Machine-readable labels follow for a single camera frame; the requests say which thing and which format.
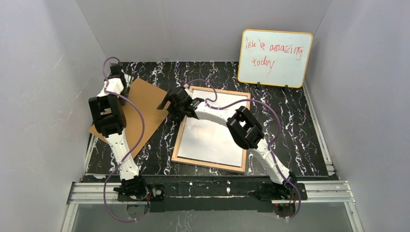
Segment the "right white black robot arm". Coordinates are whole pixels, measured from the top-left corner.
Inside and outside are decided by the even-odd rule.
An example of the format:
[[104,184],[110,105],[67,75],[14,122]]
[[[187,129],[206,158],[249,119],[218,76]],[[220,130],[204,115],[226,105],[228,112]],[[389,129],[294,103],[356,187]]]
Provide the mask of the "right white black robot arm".
[[297,177],[283,165],[272,151],[264,137],[263,127],[256,117],[245,106],[229,110],[236,102],[226,106],[216,106],[213,100],[195,98],[187,87],[177,87],[167,91],[157,109],[166,108],[169,115],[181,121],[183,118],[207,120],[225,126],[236,145],[248,150],[264,167],[271,180],[263,190],[258,192],[261,200],[285,199],[301,201],[302,194],[297,188]]

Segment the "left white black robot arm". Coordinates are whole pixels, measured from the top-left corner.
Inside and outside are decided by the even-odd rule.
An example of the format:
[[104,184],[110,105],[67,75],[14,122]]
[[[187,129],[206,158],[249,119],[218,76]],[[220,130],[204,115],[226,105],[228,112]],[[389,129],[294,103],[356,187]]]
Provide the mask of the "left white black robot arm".
[[109,144],[117,163],[114,172],[119,173],[121,186],[114,191],[140,201],[148,197],[148,190],[130,153],[125,132],[127,122],[122,109],[125,103],[130,103],[127,99],[129,80],[130,76],[123,72],[120,63],[112,64],[103,89],[96,97],[89,98],[88,104],[94,128]]

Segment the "brown cardboard backing board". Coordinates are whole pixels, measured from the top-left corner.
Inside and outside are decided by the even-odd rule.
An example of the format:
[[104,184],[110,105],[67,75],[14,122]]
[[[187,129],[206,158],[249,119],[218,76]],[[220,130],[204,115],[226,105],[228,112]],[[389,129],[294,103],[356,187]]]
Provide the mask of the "brown cardboard backing board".
[[[166,109],[157,110],[158,105],[166,95],[166,91],[156,87],[140,78],[133,81],[130,88],[129,100],[131,100],[140,110],[145,122],[144,136],[132,152],[135,158],[143,146],[148,142],[158,127],[163,123],[168,115]],[[125,129],[126,139],[129,148],[132,148],[140,138],[142,132],[142,122],[137,111],[127,103],[123,107],[127,126]]]

